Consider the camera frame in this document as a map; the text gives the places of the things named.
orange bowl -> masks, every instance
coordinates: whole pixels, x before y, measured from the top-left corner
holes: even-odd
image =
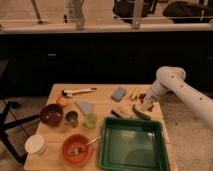
[[[89,142],[87,137],[74,134],[68,137],[62,144],[60,150],[60,158],[65,165],[69,167],[78,167],[84,165],[92,156],[93,146],[89,145],[85,151],[81,152],[77,156],[70,155],[70,152],[75,148],[84,148]]]

white cup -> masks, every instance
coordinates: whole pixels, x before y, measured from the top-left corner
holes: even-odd
[[[44,143],[44,138],[40,134],[32,135],[25,142],[25,150],[29,154],[40,155],[45,152],[47,146]]]

small bowl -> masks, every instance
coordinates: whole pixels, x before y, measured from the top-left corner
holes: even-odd
[[[60,159],[69,167],[84,165],[92,156],[93,146],[89,145],[84,152],[81,152],[77,156],[70,155],[70,151],[73,151],[75,148],[85,147],[88,142],[89,140],[87,137],[81,134],[71,135],[63,142],[61,146]]]
[[[49,126],[57,126],[63,118],[63,109],[57,104],[49,104],[40,112],[41,122]]]

green cup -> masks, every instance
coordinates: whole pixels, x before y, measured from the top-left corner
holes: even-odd
[[[97,122],[97,115],[95,113],[88,113],[86,115],[86,126],[88,128],[95,128]]]

spoon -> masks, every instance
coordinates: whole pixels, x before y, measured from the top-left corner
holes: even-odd
[[[92,140],[90,140],[87,144],[84,145],[84,147],[77,147],[77,148],[74,148],[73,150],[71,150],[69,152],[69,155],[70,156],[77,156],[79,155],[80,153],[82,152],[85,152],[87,147],[90,145],[90,144],[93,144],[95,142],[99,142],[101,140],[101,137],[98,136],[96,138],[93,138]]]

